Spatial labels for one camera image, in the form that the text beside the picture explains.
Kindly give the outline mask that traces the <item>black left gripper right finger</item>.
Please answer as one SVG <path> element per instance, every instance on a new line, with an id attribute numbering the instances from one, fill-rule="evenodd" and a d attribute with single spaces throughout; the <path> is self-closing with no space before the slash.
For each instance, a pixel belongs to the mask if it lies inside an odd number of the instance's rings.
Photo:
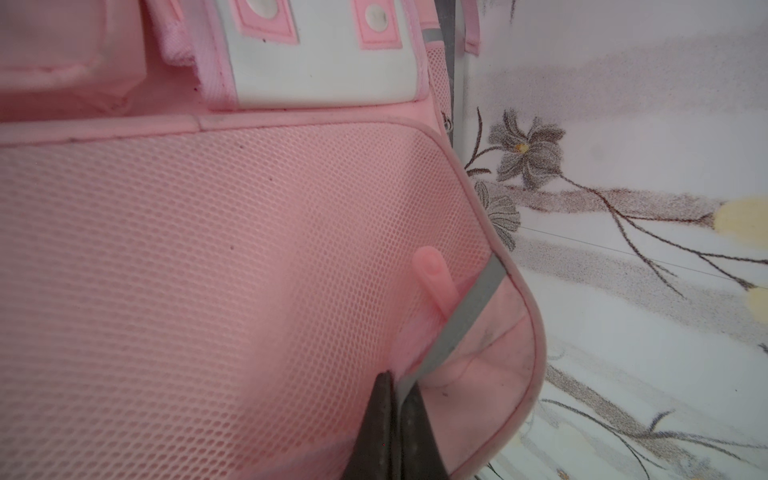
<path id="1" fill-rule="evenodd" d="M 421 390 L 414 385 L 400 408 L 399 478 L 448 480 Z"/>

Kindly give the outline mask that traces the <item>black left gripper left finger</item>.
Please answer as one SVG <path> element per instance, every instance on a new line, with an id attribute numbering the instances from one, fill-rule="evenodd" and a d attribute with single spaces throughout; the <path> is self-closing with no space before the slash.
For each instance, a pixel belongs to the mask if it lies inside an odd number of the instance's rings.
<path id="1" fill-rule="evenodd" d="M 352 454 L 342 480 L 392 478 L 395 391 L 390 372 L 376 376 Z"/>

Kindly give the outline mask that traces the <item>pink school backpack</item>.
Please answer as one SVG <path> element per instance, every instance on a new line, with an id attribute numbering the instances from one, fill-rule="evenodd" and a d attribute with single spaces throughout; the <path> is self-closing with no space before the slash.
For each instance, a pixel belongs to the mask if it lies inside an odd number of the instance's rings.
<path id="1" fill-rule="evenodd" d="M 1 5 L 1 475 L 341 479 L 376 376 L 449 479 L 539 310 L 454 151 L 434 1 Z"/>

